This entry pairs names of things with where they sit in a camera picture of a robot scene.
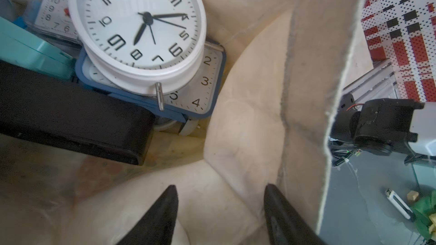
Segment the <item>teal alarm clock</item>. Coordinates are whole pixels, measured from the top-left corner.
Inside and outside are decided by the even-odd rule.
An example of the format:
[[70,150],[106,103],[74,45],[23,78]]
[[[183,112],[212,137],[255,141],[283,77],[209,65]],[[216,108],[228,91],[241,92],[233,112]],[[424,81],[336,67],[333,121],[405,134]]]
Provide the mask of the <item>teal alarm clock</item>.
[[49,42],[1,18],[1,60],[54,78],[70,80],[76,60]]

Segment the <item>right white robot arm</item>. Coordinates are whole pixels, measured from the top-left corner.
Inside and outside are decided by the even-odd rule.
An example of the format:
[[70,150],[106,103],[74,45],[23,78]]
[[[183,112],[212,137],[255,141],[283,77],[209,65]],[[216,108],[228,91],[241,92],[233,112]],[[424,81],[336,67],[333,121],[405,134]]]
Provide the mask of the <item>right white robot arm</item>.
[[404,154],[405,164],[436,162],[436,104],[381,98],[356,103],[342,97],[328,147],[339,166],[353,154]]

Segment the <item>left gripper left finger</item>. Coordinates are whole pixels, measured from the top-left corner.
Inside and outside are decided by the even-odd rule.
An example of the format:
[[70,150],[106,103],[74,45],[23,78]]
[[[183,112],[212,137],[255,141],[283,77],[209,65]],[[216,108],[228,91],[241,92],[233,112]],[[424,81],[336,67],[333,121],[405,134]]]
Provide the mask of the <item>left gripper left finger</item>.
[[118,244],[171,244],[176,226],[178,203],[177,188],[175,185],[169,185]]

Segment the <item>white round alarm clock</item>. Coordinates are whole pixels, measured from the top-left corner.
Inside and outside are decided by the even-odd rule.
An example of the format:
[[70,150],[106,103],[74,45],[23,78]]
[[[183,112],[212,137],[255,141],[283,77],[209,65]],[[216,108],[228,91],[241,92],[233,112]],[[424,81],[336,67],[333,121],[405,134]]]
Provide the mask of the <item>white round alarm clock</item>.
[[200,68],[202,0],[68,0],[68,10],[94,66],[125,91],[171,94]]

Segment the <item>cream canvas tote bag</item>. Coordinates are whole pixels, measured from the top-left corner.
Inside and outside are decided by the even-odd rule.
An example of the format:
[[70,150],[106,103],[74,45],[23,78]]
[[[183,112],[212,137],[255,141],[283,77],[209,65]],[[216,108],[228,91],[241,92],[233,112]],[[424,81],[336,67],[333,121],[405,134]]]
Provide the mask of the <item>cream canvas tote bag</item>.
[[206,133],[155,133],[132,177],[125,164],[1,136],[1,243],[114,245],[172,184],[175,244],[267,244],[269,183],[319,233],[363,1],[203,0],[207,33],[228,53]]

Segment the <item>black rectangular alarm clock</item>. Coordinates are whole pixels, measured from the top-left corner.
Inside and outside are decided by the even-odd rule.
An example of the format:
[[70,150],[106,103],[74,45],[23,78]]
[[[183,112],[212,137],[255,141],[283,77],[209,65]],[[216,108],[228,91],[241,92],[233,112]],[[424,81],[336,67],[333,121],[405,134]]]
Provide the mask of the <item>black rectangular alarm clock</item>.
[[1,62],[1,133],[140,166],[155,116],[138,105]]

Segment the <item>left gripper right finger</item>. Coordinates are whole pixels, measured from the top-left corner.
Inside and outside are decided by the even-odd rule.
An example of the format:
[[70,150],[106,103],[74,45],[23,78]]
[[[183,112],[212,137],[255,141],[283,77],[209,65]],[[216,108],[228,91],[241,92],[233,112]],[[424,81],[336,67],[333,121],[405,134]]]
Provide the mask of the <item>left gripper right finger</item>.
[[270,244],[325,244],[292,207],[276,185],[268,184],[266,186],[263,200]]

